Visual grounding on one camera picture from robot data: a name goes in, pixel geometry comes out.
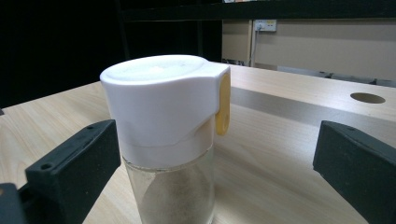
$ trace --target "table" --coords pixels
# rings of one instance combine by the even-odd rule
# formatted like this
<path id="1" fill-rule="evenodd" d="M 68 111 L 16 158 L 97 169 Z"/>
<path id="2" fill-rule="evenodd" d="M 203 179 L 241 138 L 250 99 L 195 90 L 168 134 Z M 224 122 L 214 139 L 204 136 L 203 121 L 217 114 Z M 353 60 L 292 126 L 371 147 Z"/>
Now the table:
<path id="1" fill-rule="evenodd" d="M 367 104 L 368 92 L 386 99 Z M 99 82 L 4 109 L 0 183 L 83 127 L 109 119 Z M 341 122 L 396 147 L 396 89 L 232 65 L 230 129 L 215 137 L 216 224 L 366 223 L 315 171 L 320 122 Z M 112 176 L 85 223 L 140 223 L 128 175 Z"/>

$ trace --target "lid top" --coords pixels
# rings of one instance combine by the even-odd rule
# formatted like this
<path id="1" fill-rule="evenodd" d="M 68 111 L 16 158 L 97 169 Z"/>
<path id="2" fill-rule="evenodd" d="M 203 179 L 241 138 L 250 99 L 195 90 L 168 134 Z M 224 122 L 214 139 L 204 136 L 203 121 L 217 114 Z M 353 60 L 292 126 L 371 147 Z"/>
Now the lid top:
<path id="1" fill-rule="evenodd" d="M 190 55 L 165 55 L 131 60 L 107 68 L 101 79 L 114 84 L 151 84 L 187 77 L 207 60 Z"/>

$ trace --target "dark background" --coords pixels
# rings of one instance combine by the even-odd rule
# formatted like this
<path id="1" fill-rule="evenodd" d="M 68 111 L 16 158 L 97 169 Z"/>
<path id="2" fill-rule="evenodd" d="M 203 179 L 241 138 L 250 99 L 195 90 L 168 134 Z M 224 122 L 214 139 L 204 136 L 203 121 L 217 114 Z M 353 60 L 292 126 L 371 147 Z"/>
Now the dark background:
<path id="1" fill-rule="evenodd" d="M 120 5 L 215 2 L 221 1 L 122 0 Z M 221 21 L 199 22 L 125 23 L 130 59 L 180 53 L 220 62 Z M 126 60 L 114 0 L 2 1 L 0 28 L 0 108 L 98 81 L 104 69 Z"/>

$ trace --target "white lid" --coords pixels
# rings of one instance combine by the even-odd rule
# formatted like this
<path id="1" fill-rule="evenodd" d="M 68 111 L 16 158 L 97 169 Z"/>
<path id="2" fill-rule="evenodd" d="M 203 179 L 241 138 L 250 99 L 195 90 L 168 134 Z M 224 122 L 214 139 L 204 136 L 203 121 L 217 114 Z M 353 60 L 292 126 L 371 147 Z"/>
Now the white lid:
<path id="1" fill-rule="evenodd" d="M 100 76 L 125 160 L 164 168 L 199 157 L 212 144 L 220 78 L 229 66 L 188 55 L 119 63 Z"/>

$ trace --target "wall socket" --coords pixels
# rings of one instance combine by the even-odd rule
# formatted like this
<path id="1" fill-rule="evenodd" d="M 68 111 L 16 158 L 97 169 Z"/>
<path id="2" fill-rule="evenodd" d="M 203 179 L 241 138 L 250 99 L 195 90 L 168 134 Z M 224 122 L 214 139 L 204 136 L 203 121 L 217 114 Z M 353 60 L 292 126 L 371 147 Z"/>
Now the wall socket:
<path id="1" fill-rule="evenodd" d="M 254 30 L 276 32 L 276 20 L 255 20 Z"/>

